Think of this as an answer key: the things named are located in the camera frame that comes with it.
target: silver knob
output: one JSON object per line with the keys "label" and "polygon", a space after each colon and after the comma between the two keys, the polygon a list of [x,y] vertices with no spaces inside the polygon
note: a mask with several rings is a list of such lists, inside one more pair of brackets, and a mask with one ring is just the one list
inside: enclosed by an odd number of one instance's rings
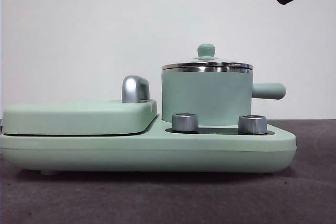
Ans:
{"label": "silver knob", "polygon": [[238,131],[246,134],[260,135],[267,133],[267,119],[262,115],[241,115]]}
{"label": "silver knob", "polygon": [[173,114],[172,129],[181,132],[198,131],[198,116],[189,113]]}

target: mint green appliance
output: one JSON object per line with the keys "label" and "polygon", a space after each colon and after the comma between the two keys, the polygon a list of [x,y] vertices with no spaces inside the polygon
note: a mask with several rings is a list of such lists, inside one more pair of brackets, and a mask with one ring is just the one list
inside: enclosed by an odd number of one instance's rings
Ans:
{"label": "mint green appliance", "polygon": [[199,47],[200,60],[191,67],[203,71],[164,67],[163,116],[150,99],[148,81],[138,76],[124,79],[121,100],[9,106],[0,136],[2,156],[46,175],[286,168],[296,152],[295,136],[267,125],[264,116],[250,115],[252,97],[280,99],[286,89],[278,83],[252,84],[251,65],[215,59],[214,50],[209,44]]}

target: silver handle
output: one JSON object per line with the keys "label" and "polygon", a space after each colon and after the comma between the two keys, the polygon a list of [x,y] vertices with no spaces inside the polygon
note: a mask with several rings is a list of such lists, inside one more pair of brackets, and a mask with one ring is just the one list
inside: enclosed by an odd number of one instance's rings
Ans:
{"label": "silver handle", "polygon": [[122,82],[121,102],[140,102],[149,100],[149,84],[140,76],[127,76]]}

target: pot lid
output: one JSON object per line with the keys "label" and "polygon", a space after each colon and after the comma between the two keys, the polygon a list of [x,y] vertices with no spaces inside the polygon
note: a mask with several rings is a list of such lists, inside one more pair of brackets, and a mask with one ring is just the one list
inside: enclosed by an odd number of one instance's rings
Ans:
{"label": "pot lid", "polygon": [[224,67],[224,68],[241,68],[252,70],[253,66],[246,63],[234,62],[231,60],[221,60],[215,57],[215,46],[212,44],[199,45],[197,52],[198,57],[192,62],[174,63],[164,65],[162,70],[174,68],[189,68],[189,67]]}

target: stainless steel rim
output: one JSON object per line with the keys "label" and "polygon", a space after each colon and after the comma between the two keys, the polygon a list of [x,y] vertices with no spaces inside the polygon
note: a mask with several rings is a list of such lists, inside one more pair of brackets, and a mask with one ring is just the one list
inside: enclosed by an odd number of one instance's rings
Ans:
{"label": "stainless steel rim", "polygon": [[162,70],[171,68],[190,68],[190,67],[225,67],[225,68],[246,68],[253,70],[253,66],[245,63],[237,62],[221,62],[221,61],[200,61],[200,62],[188,62],[188,63],[176,63],[165,65]]}
{"label": "stainless steel rim", "polygon": [[236,67],[186,67],[163,69],[162,73],[171,72],[231,72],[231,73],[253,73],[253,70]]}

